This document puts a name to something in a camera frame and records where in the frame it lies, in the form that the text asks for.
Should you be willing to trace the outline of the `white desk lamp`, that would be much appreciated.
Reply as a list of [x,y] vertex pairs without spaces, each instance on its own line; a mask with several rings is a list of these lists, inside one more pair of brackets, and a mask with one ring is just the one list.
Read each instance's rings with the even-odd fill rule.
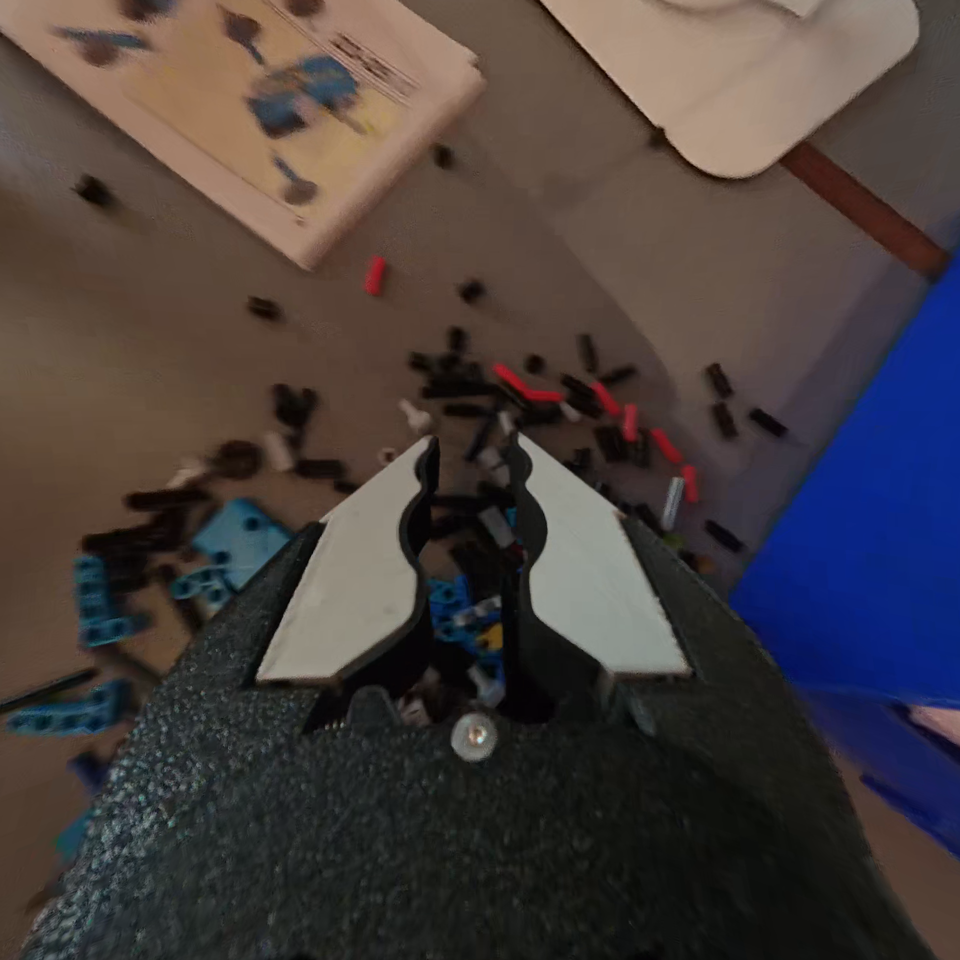
[[761,174],[916,47],[911,1],[543,1],[679,156]]

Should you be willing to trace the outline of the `folded instruction booklet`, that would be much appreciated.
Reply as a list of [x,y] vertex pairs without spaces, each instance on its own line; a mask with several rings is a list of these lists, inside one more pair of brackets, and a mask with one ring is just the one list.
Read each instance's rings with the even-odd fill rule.
[[305,270],[485,86],[402,2],[2,2],[2,36]]

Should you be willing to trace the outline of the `blue storage bin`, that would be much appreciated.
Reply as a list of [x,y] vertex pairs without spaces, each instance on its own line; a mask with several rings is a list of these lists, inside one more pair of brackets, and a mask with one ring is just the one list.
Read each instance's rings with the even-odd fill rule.
[[730,605],[861,781],[959,853],[959,267],[929,290]]

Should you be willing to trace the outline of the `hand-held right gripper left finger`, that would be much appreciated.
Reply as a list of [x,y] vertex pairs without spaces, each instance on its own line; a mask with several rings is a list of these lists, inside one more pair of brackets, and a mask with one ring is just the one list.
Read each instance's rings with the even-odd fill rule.
[[429,618],[419,557],[439,464],[438,438],[422,437],[320,520],[258,685],[339,685]]

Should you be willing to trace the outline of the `pile of small building pieces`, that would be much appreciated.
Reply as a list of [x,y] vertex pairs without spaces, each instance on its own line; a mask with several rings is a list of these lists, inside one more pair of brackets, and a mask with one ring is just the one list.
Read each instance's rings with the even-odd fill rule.
[[[225,252],[228,294],[247,293],[253,267],[241,263],[240,247],[206,241],[186,253],[185,266],[162,265],[159,255],[135,251],[126,234],[115,252],[93,250],[93,228],[119,226],[116,194],[102,186],[105,213],[91,214],[78,245],[70,246],[74,278],[66,278],[67,253],[54,253],[55,227],[65,214],[42,215],[26,200],[14,200],[2,189],[2,268],[19,278],[27,266],[41,268],[28,286],[40,292],[68,295],[68,306],[90,292],[84,284],[107,280],[106,293],[121,294],[125,330],[146,330],[147,307],[160,309],[163,340],[173,341],[174,320],[199,311],[200,332],[212,330],[212,307],[201,309],[200,293],[213,292],[212,254]],[[201,278],[188,289],[187,267]],[[447,407],[469,407],[476,431],[488,415],[494,427],[504,404],[517,405],[519,423],[531,426],[563,423],[560,400],[524,400],[516,388],[495,375],[482,374],[470,352],[471,335],[451,326],[450,346],[436,355],[404,349],[404,371],[421,377],[424,400]],[[706,653],[727,650],[717,628],[688,625],[693,601],[701,599],[701,583],[692,571],[665,549],[654,545],[653,532],[628,514],[613,514],[614,531],[625,535],[628,560],[639,561],[641,574],[653,579],[654,606],[666,599],[667,624],[678,632],[680,652],[693,667],[692,678],[653,678],[654,694],[678,694],[682,709],[693,707],[692,719],[680,726],[693,734],[693,745],[706,746],[692,730],[693,721],[721,720],[719,706],[704,707],[708,694],[724,692],[719,680],[705,673],[700,647],[706,630]],[[448,873],[511,877],[522,870],[584,876],[599,870],[601,879],[617,870],[665,877],[679,873],[682,882],[718,874],[772,884],[777,870],[799,863],[795,837],[776,809],[744,789],[708,756],[689,750],[662,732],[654,722],[648,733],[633,719],[618,718],[637,705],[630,682],[624,691],[614,682],[612,705],[597,702],[591,683],[603,667],[580,664],[571,642],[541,641],[529,631],[525,577],[511,563],[521,559],[521,546],[500,550],[502,557],[482,559],[491,577],[508,578],[513,588],[507,613],[516,614],[520,630],[520,692],[533,685],[537,697],[551,702],[553,714],[532,724],[503,718],[491,733],[491,758],[468,762],[456,758],[454,733],[447,720],[426,728],[399,725],[380,714],[351,719],[352,693],[345,680],[333,689],[320,680],[257,681],[266,665],[272,631],[282,613],[293,613],[294,589],[306,587],[307,559],[313,547],[332,546],[332,520],[307,524],[292,546],[281,546],[280,559],[268,559],[266,572],[256,572],[252,585],[239,588],[239,599],[227,601],[225,612],[188,647],[126,741],[126,752],[91,807],[84,825],[70,882],[79,888],[101,878],[133,890],[144,874],[160,888],[160,879],[186,884],[210,875],[237,878],[246,871],[254,879],[279,884],[281,867],[291,876],[334,879],[348,873],[399,876],[426,871],[438,879]],[[574,678],[563,680],[566,692],[541,693],[550,670],[563,654],[574,666]]]

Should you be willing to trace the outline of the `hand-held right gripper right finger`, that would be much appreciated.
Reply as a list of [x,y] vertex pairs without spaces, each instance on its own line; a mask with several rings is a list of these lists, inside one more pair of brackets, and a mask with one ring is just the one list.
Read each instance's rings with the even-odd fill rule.
[[523,433],[505,452],[525,559],[524,654],[546,682],[689,679],[692,666],[613,502]]

